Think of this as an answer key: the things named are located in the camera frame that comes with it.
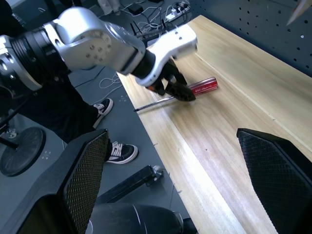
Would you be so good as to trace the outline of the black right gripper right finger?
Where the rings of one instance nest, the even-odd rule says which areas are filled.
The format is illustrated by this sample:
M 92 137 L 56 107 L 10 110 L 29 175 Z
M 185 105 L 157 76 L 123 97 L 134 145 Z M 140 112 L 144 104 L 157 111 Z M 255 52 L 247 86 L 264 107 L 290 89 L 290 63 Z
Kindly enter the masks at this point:
M 253 189 L 279 234 L 312 234 L 312 162 L 290 141 L 239 128 Z

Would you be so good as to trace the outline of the red handled screwdriver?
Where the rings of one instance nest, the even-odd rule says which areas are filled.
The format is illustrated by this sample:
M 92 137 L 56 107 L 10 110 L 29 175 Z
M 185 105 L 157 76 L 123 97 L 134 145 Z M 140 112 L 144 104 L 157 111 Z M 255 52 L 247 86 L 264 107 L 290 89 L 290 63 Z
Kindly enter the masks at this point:
M 215 90 L 218 88 L 218 83 L 215 77 L 211 77 L 197 83 L 191 84 L 188 86 L 195 96 L 207 93 L 209 91 Z M 175 99 L 174 97 L 166 97 L 161 100 L 155 101 L 153 103 L 147 104 L 145 106 L 134 109 L 134 112 L 141 111 L 143 109 L 159 105 L 161 103 L 167 102 L 169 100 Z

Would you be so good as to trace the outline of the white orange pointed tool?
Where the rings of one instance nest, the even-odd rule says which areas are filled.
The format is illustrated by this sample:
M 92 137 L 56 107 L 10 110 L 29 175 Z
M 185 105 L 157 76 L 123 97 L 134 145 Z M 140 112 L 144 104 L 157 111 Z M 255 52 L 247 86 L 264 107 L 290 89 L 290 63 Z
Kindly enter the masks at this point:
M 298 0 L 296 7 L 292 10 L 292 14 L 287 22 L 287 26 L 294 22 L 304 12 L 312 6 L 312 0 Z

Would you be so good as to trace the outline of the black router with antennas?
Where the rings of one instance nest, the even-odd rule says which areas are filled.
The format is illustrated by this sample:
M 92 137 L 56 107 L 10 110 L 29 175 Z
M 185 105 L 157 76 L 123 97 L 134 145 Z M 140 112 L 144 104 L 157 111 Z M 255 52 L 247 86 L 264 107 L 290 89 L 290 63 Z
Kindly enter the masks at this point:
M 147 28 L 140 29 L 137 23 L 130 23 L 130 27 L 134 36 L 143 41 L 146 47 L 155 43 L 160 38 L 160 36 L 175 29 L 175 26 L 173 26 L 173 24 L 166 24 L 163 19 L 161 20 L 160 24 L 147 23 L 146 25 Z

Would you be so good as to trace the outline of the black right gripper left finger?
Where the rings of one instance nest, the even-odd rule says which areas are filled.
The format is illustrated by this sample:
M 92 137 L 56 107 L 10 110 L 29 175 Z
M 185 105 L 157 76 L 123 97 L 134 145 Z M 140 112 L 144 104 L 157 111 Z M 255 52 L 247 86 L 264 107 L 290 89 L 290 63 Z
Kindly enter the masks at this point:
M 85 234 L 108 145 L 105 129 L 71 141 L 35 181 L 0 234 Z

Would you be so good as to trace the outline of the black frame bar with caster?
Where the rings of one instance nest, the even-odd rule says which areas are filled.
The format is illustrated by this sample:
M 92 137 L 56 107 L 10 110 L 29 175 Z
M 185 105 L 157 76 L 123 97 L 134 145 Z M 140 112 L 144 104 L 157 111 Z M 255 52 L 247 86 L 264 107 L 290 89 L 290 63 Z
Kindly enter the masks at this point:
M 152 167 L 151 165 L 147 165 L 99 196 L 96 200 L 96 205 L 117 202 L 143 184 L 148 187 L 154 182 L 159 181 L 162 176 L 163 169 L 160 166 L 156 165 Z

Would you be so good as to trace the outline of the person in black trousers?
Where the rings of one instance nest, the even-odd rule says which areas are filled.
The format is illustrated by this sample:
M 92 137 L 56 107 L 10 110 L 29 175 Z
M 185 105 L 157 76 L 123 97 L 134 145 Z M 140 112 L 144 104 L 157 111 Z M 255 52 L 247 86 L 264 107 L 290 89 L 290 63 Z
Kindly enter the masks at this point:
M 92 132 L 98 110 L 86 103 L 63 76 L 61 84 L 47 84 L 19 110 L 19 114 L 53 131 L 65 143 Z

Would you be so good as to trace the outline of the person in white trousers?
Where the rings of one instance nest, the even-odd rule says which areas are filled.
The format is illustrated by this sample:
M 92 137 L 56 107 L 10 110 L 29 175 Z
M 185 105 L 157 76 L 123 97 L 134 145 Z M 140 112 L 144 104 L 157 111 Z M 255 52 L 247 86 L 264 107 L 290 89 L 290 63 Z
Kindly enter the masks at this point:
M 97 2 L 105 16 L 111 13 L 120 15 L 120 0 L 97 0 Z

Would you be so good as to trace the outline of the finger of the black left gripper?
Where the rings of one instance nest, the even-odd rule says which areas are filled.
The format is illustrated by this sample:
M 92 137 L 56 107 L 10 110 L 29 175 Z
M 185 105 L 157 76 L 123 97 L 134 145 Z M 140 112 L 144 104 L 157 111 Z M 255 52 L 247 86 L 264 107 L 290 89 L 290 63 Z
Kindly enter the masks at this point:
M 179 101 L 193 101 L 192 90 L 184 85 L 168 85 L 167 94 L 170 94 Z
M 178 83 L 176 85 L 176 99 L 178 99 L 178 100 L 195 100 L 196 97 L 189 87 L 187 87 L 186 85 L 183 85 L 181 83 Z

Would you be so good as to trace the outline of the black power adapter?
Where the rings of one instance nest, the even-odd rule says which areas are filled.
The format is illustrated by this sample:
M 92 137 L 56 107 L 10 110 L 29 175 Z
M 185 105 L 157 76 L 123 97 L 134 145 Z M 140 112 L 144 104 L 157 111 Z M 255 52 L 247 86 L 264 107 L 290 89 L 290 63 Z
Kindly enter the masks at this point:
M 143 12 L 143 7 L 137 3 L 134 3 L 128 7 L 128 11 L 132 15 L 139 15 Z

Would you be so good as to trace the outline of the black white sneaker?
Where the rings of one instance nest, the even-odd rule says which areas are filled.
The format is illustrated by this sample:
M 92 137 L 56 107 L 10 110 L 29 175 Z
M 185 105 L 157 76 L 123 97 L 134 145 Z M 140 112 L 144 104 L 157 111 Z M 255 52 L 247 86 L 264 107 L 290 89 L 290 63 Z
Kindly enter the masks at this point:
M 138 148 L 132 144 L 111 143 L 107 163 L 122 165 L 131 162 L 138 155 Z
M 98 110 L 97 119 L 93 125 L 94 128 L 97 128 L 102 119 L 112 110 L 114 102 L 111 98 L 105 98 L 101 103 L 96 103 L 93 106 Z

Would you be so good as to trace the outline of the dark perforated pegboard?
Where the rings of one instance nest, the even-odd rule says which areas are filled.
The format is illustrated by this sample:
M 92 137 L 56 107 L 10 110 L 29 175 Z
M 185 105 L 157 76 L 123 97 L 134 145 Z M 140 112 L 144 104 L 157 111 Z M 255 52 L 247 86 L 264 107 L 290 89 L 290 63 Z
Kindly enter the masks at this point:
M 300 0 L 189 0 L 202 15 L 312 77 L 312 5 L 288 23 Z

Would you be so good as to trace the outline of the round black stand base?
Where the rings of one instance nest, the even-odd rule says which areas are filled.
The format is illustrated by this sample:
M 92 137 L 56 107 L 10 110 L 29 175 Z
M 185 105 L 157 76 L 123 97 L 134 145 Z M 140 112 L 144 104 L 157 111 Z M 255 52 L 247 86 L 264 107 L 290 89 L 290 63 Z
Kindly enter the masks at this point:
M 8 177 L 27 171 L 40 156 L 46 142 L 46 133 L 39 127 L 22 131 L 13 141 L 0 137 L 6 146 L 0 158 L 0 172 Z

